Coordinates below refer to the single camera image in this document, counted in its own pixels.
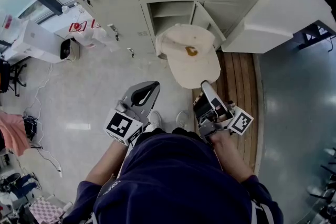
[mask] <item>office chair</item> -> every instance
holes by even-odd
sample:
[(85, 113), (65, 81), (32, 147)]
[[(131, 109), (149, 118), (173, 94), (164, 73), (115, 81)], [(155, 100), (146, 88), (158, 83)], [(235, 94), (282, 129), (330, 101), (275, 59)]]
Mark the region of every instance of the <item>office chair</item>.
[[(19, 97), (20, 94), (17, 93), (17, 84), (26, 87), (26, 84), (22, 83), (19, 79), (20, 73), (25, 67), (27, 67), (26, 64), (21, 67), (19, 65), (11, 66), (3, 58), (0, 58), (0, 92), (7, 92), (8, 88), (11, 88), (15, 91), (15, 96)], [(14, 89), (9, 84), (10, 81), (14, 84)]]

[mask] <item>locker shelf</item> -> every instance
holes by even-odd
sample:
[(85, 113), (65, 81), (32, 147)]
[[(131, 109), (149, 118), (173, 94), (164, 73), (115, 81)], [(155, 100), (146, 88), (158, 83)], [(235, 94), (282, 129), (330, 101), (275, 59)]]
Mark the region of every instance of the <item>locker shelf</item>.
[(190, 14), (187, 16), (171, 16), (153, 18), (155, 36), (166, 31), (175, 24), (189, 24)]
[(193, 2), (191, 1), (174, 1), (174, 2), (157, 2), (150, 4), (153, 18), (170, 17), (170, 16), (190, 16)]

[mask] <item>beige cap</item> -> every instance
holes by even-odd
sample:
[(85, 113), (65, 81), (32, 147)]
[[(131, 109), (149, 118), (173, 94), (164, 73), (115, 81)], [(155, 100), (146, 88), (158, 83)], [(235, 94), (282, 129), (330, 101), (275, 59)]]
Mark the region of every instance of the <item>beige cap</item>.
[(200, 26), (175, 25), (157, 36), (156, 55), (168, 60), (182, 87), (200, 88), (204, 80), (215, 82), (221, 73), (214, 40), (215, 36)]

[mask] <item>pink jacket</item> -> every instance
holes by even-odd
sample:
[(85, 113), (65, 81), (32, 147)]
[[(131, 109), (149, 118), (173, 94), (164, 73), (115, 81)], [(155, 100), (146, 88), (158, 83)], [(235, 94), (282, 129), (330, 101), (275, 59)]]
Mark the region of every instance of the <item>pink jacket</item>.
[(6, 148), (12, 150), (15, 155), (21, 156), (26, 149), (30, 148), (21, 115), (0, 111), (0, 130), (4, 136)]

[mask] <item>pink checkered fabric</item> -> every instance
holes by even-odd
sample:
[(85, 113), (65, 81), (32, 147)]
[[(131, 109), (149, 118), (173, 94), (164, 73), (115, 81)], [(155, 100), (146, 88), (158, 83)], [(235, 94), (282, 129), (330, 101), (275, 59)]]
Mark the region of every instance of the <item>pink checkered fabric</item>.
[(44, 197), (38, 197), (29, 210), (40, 224), (54, 224), (64, 213), (63, 209), (52, 205)]

